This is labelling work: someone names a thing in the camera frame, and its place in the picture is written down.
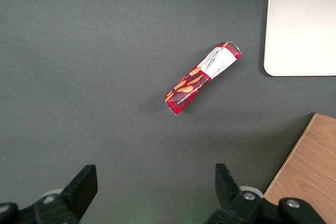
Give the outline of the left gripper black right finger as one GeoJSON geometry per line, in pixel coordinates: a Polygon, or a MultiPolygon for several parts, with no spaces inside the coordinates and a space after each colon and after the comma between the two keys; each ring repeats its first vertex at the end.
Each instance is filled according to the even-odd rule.
{"type": "Polygon", "coordinates": [[[325,223],[302,199],[282,198],[275,205],[250,189],[242,189],[224,163],[215,166],[215,189],[221,209],[207,223],[325,223]]]}

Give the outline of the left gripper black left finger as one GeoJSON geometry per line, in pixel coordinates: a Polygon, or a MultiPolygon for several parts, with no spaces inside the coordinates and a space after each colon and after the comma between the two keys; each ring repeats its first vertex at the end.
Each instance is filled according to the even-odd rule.
{"type": "Polygon", "coordinates": [[[1,223],[79,223],[98,191],[95,165],[86,165],[64,189],[45,193],[27,208],[1,203],[1,223]]]}

